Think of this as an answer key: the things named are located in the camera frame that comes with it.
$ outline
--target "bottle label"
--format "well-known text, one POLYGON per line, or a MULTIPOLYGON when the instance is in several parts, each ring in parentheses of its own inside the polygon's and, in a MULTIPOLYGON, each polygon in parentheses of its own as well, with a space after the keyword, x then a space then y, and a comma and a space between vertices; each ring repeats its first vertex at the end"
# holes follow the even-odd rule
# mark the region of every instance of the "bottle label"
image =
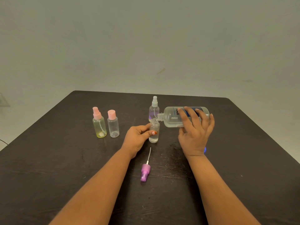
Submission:
MULTIPOLYGON (((195 109, 199 109, 202 110, 203 109, 201 107, 191 107, 193 109, 193 111, 195 111, 195 109)), ((183 111, 185 112, 185 114, 187 115, 187 117, 190 117, 189 113, 184 109, 184 107, 182 107, 183 111)))

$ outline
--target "cable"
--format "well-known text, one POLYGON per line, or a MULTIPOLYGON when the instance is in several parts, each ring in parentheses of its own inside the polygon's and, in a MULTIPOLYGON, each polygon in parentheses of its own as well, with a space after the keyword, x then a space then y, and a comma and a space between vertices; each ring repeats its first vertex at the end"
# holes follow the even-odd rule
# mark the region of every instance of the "cable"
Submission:
MULTIPOLYGON (((1 140, 1 139, 0 139, 1 140)), ((4 140, 1 140, 3 143, 5 143, 6 145, 8 145, 8 143, 6 143, 4 140)))

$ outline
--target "forearm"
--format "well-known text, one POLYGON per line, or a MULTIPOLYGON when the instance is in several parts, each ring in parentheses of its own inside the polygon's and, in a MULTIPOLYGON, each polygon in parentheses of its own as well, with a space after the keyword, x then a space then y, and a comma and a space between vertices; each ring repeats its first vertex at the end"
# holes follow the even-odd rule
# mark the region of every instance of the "forearm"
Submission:
POLYGON ((108 224, 130 155, 120 149, 66 204, 50 225, 108 224))
POLYGON ((206 156, 188 158, 209 225, 259 224, 229 189, 206 156))

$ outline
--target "pink flip cap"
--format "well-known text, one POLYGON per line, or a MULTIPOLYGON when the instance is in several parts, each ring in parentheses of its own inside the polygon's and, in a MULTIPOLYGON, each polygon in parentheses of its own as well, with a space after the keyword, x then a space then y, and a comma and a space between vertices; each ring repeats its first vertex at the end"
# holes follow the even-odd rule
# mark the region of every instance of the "pink flip cap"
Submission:
POLYGON ((95 118, 96 120, 99 120, 99 119, 102 118, 102 115, 101 115, 101 113, 100 113, 99 110, 98 110, 98 107, 94 106, 94 107, 93 107, 93 111, 94 111, 94 118, 95 118))
POLYGON ((115 110, 109 110, 107 113, 110 120, 115 120, 115 110))
POLYGON ((150 165, 149 164, 143 164, 142 166, 142 176, 141 176, 141 181, 146 181, 147 176, 150 173, 150 165))

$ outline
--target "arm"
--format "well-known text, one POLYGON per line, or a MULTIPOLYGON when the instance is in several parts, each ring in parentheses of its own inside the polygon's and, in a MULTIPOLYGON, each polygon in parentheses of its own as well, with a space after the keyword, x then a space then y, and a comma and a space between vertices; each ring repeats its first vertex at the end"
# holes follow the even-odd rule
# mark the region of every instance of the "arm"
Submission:
POLYGON ((209 121, 203 111, 196 110, 201 117, 200 122, 191 108, 185 107, 185 110, 192 122, 182 109, 178 109, 184 125, 179 130, 178 139, 197 181, 209 225, 259 225, 204 155, 205 145, 215 125, 213 115, 210 114, 209 121))
POLYGON ((122 148, 72 197, 49 225, 108 224, 130 160, 145 140, 156 134, 148 131, 149 126, 150 123, 131 127, 122 148))

